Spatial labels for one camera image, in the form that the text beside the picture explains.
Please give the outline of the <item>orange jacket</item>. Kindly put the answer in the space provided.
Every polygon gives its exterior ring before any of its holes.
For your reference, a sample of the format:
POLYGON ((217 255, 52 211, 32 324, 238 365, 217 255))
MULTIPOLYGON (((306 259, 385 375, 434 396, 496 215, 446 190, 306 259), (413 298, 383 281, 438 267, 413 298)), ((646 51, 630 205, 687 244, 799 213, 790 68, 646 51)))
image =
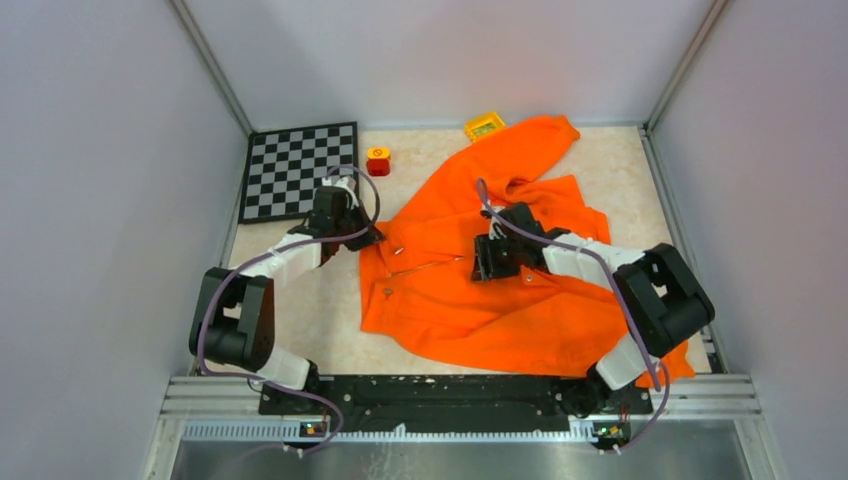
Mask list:
POLYGON ((608 219, 587 206, 573 176, 546 173, 578 140, 564 116, 524 120, 448 158, 361 251, 364 331, 438 362, 581 378, 626 334, 614 295, 569 277, 521 269, 474 282, 474 238, 489 230, 476 184, 496 206, 523 202, 546 229, 603 243, 608 219))

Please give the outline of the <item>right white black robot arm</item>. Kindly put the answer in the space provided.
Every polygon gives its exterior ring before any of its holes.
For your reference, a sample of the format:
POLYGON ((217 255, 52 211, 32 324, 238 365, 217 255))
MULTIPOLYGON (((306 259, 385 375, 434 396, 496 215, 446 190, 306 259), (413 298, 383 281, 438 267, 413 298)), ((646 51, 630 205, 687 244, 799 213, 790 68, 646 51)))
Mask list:
POLYGON ((612 412, 626 386, 656 373, 661 358, 709 325, 715 307, 679 251, 667 243, 639 250, 615 247, 568 229, 545 229, 530 207, 484 204, 487 233, 474 239, 474 282, 519 275, 528 268, 573 278, 614 294, 627 332, 587 372, 586 397, 612 412))

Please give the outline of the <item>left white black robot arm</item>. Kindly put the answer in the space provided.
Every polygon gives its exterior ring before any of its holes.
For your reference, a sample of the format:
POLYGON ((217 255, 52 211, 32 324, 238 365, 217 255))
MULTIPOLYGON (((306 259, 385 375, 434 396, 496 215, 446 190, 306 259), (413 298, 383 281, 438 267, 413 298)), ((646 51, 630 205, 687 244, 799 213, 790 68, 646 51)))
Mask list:
POLYGON ((275 344, 275 291, 326 264, 340 247, 355 252, 384 240, 369 220, 347 177, 326 180, 314 192, 313 209, 270 249, 234 268, 204 274, 188 340, 199 361, 238 367, 255 381, 283 387, 283 401, 297 413, 319 404, 312 364, 275 344))

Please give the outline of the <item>red and yellow block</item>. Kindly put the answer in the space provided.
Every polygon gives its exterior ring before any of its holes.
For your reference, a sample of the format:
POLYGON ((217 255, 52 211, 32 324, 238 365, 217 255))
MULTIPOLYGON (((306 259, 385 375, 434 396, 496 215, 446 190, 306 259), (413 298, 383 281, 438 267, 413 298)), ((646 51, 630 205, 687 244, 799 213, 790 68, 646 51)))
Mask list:
POLYGON ((372 177, 388 176, 391 173, 391 150, 385 146, 369 148, 366 153, 366 170, 372 177))

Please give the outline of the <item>black and white chessboard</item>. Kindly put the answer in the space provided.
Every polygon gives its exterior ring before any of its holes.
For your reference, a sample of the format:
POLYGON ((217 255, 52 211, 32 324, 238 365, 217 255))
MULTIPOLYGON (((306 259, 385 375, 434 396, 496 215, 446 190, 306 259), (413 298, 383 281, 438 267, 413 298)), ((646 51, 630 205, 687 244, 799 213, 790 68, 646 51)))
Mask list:
POLYGON ((358 164, 358 123, 254 132, 248 137, 241 224, 302 219, 334 167, 358 164))

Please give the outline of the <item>yellow toy crate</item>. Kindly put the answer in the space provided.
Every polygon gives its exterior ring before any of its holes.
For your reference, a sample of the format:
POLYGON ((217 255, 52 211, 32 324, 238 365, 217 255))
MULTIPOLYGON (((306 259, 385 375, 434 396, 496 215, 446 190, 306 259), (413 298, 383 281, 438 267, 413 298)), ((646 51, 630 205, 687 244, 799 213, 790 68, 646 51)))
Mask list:
POLYGON ((482 138, 506 128, 506 123, 496 111, 486 112, 464 125, 465 135, 469 141, 475 143, 482 138))

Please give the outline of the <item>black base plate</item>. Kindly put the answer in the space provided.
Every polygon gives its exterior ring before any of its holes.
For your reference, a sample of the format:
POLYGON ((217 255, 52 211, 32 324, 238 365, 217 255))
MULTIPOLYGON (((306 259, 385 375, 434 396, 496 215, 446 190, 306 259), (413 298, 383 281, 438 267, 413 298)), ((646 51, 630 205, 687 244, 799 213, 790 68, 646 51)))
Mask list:
POLYGON ((312 399, 262 390, 268 416, 343 420, 343 432, 530 433, 566 431, 590 415, 650 414, 644 388, 602 394, 585 380, 529 375, 313 375, 312 399))

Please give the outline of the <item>aluminium frame rail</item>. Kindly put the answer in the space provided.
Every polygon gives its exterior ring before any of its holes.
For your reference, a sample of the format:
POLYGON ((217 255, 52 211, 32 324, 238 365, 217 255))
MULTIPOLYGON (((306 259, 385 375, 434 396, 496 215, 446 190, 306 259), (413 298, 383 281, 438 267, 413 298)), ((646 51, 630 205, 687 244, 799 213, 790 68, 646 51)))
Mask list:
POLYGON ((627 387, 594 394, 582 381, 516 375, 317 376, 302 399, 239 378, 175 377, 166 389, 144 475, 169 478, 182 441, 305 446, 337 442, 565 442, 613 451, 647 420, 727 421, 754 479, 779 473, 762 409, 744 374, 700 374, 668 393, 627 387))

